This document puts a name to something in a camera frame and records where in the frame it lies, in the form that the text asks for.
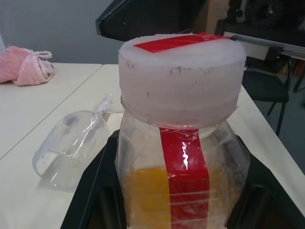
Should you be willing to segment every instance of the red sticker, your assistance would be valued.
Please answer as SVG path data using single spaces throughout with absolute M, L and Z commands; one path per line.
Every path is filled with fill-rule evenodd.
M 227 39 L 227 37 L 223 36 L 217 36 L 212 34 L 207 34 L 205 32 L 193 35 L 185 35 L 185 36 L 179 36 L 179 37 L 171 37 L 171 38 L 165 38 L 161 40 L 151 41 L 151 42 L 145 42 L 141 44 L 135 44 L 134 46 L 144 49 L 149 52 L 160 52 L 167 49 L 173 49 L 180 46 L 185 46 L 189 44 L 196 44 L 201 42 L 208 42 L 213 41 L 217 39 Z
M 193 229 L 183 221 L 207 222 L 210 181 L 199 130 L 160 128 L 168 175 L 172 229 Z

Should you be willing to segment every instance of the clear plastic container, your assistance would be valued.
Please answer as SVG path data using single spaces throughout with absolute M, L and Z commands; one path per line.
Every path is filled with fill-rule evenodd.
M 226 122 L 245 60 L 241 44 L 205 33 L 121 47 L 116 168 L 132 229 L 223 229 L 250 163 Z
M 171 148 L 178 150 L 172 154 L 180 158 L 166 158 L 162 132 L 176 137 Z M 198 151 L 188 147 L 197 137 L 206 167 L 199 165 Z M 167 164 L 165 158 L 176 164 Z M 198 132 L 172 130 L 125 112 L 116 166 L 127 224 L 133 229 L 222 229 L 240 196 L 249 163 L 226 121 Z
M 105 120 L 91 111 L 77 111 L 61 119 L 32 159 L 35 172 L 53 186 L 77 187 L 82 173 L 106 144 Z

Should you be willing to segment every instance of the black chair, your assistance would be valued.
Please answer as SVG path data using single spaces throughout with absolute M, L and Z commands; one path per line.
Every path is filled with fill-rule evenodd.
M 231 30 L 234 27 L 240 32 L 244 25 L 232 25 L 226 20 L 220 20 L 217 24 L 216 34 L 223 35 L 225 31 L 234 33 L 234 31 Z M 280 50 L 277 48 L 270 48 L 265 61 L 247 57 L 247 70 L 244 72 L 242 83 L 245 90 L 253 100 L 272 102 L 272 106 L 267 113 L 268 116 L 271 114 L 277 103 L 282 104 L 276 128 L 277 136 L 280 135 L 286 103 L 289 101 L 290 78 L 293 72 L 291 66 L 292 63 L 289 57 L 280 55 L 279 51 Z M 285 83 L 282 83 L 282 81 L 275 76 L 275 73 L 278 73 L 286 64 L 288 64 L 288 76 Z
M 278 120 L 276 135 L 279 136 L 281 126 L 285 113 L 286 103 L 289 101 L 288 82 L 290 81 L 291 74 L 288 73 L 286 82 L 283 84 L 276 76 L 254 72 L 245 71 L 243 77 L 243 86 L 250 95 L 251 99 L 263 102 L 272 102 L 267 115 L 269 116 L 275 107 L 276 103 L 281 103 L 281 113 Z

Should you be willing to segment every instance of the black plastic tray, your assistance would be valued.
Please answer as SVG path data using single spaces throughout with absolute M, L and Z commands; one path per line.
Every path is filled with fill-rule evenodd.
M 119 131 L 85 170 L 61 229 L 126 229 L 121 188 L 114 160 Z M 245 151 L 248 151 L 238 137 Z M 228 229 L 305 229 L 305 218 L 271 171 L 250 154 L 243 193 Z

